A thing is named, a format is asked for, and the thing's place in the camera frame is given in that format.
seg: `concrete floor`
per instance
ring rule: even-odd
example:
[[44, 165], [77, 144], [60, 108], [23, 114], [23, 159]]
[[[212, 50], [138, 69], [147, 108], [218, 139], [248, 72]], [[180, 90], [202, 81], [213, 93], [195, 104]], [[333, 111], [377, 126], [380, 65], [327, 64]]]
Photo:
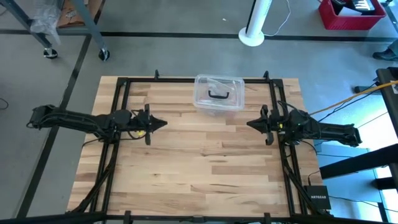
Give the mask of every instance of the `concrete floor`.
[[[17, 2], [29, 15], [34, 12], [30, 1]], [[102, 31], [237, 34], [247, 23], [251, 4], [241, 0], [107, 1], [98, 26]], [[398, 37], [388, 17], [369, 32], [325, 30], [318, 5], [315, 0], [291, 1], [292, 14], [280, 35]], [[275, 32], [286, 15], [285, 2], [274, 1], [263, 31]], [[0, 29], [22, 27], [6, 12], [0, 16]], [[0, 35], [0, 97], [10, 104], [0, 111], [0, 219], [16, 214], [47, 134], [47, 130], [25, 128], [31, 109], [59, 104], [83, 40], [62, 36], [62, 44], [55, 46], [60, 57], [47, 60], [42, 58], [42, 46], [31, 36]], [[102, 75], [153, 76], [159, 69], [164, 75], [184, 77], [200, 73], [260, 77], [268, 70], [272, 78], [299, 78], [305, 106], [315, 111], [351, 96], [353, 86], [370, 85], [377, 68], [398, 65], [371, 58], [387, 42], [267, 40], [250, 48], [237, 39], [106, 37], [105, 41], [110, 60], [101, 62], [91, 41], [68, 110], [91, 112]], [[371, 96], [325, 121], [359, 126], [385, 110], [382, 99]], [[60, 129], [29, 215], [65, 212], [84, 136]], [[380, 219], [364, 215], [378, 214], [377, 208], [339, 199], [331, 202], [337, 217]]]

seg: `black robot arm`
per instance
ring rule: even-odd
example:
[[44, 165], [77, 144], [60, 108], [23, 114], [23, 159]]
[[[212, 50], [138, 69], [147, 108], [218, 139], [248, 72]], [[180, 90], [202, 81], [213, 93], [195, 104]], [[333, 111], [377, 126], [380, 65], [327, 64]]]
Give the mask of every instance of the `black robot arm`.
[[267, 134], [266, 144], [271, 145], [274, 135], [271, 131], [277, 131], [286, 144], [299, 144], [303, 139], [321, 139], [327, 141], [338, 141], [351, 147], [358, 146], [362, 141], [358, 129], [354, 124], [340, 125], [319, 123], [307, 112], [292, 110], [286, 118], [267, 116], [267, 105], [261, 108], [259, 119], [247, 122], [247, 125]]
[[92, 133], [108, 143], [116, 142], [118, 135], [123, 131], [145, 131], [146, 144], [150, 145], [150, 134], [166, 124], [166, 121], [157, 119], [150, 114], [149, 105], [145, 105], [144, 110], [117, 110], [111, 114], [97, 116], [62, 110], [53, 105], [45, 105], [33, 109], [27, 127], [41, 129], [60, 126]]

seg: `butcher block tabletop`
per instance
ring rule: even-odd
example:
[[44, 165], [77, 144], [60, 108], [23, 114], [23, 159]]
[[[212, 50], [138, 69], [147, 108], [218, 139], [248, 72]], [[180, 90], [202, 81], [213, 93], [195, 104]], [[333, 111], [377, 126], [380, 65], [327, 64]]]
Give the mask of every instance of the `butcher block tabletop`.
[[[117, 79], [101, 77], [94, 115], [111, 111]], [[299, 80], [283, 81], [287, 102], [304, 110]], [[143, 139], [121, 141], [108, 214], [123, 215], [130, 210], [134, 215], [289, 216], [278, 142], [266, 146], [266, 136], [246, 125], [260, 117], [262, 105], [272, 106], [268, 84], [245, 84], [245, 107], [234, 118], [197, 112], [193, 83], [131, 83], [127, 109], [143, 109], [146, 103], [150, 104], [150, 112], [168, 125], [152, 135], [150, 146]], [[85, 141], [92, 139], [95, 137], [88, 134]], [[68, 210], [74, 209], [94, 185], [102, 145], [92, 142], [83, 147]], [[308, 175], [318, 171], [317, 157], [307, 144], [296, 150], [306, 184]], [[322, 184], [319, 173], [311, 175], [311, 182]], [[292, 189], [299, 213], [293, 184]]]

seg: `white power cord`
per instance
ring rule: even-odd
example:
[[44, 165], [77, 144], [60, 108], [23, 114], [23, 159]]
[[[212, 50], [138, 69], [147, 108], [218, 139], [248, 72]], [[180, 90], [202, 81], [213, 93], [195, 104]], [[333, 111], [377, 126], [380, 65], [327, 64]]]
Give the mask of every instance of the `white power cord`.
[[288, 20], [289, 17], [290, 17], [290, 13], [292, 12], [292, 11], [290, 10], [290, 3], [289, 3], [289, 0], [286, 0], [286, 4], [287, 4], [287, 9], [289, 10], [289, 13], [287, 14], [287, 17], [286, 17], [285, 21], [279, 26], [279, 28], [278, 28], [278, 30], [276, 31], [275, 34], [272, 34], [272, 35], [270, 35], [270, 34], [264, 34], [264, 36], [273, 37], [273, 36], [277, 35], [277, 34], [279, 33], [279, 31], [280, 31], [280, 28], [282, 28], [282, 26], [285, 25], [285, 23], [287, 22], [287, 20]]

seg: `red crate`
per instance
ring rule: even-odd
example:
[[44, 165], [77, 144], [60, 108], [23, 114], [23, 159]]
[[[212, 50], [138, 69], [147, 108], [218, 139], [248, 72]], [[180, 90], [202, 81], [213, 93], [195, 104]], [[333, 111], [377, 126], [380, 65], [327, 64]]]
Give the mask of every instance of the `red crate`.
[[328, 30], [369, 30], [386, 16], [386, 12], [377, 0], [371, 2], [376, 10], [373, 16], [337, 16], [330, 0], [323, 0], [318, 10], [323, 25]]

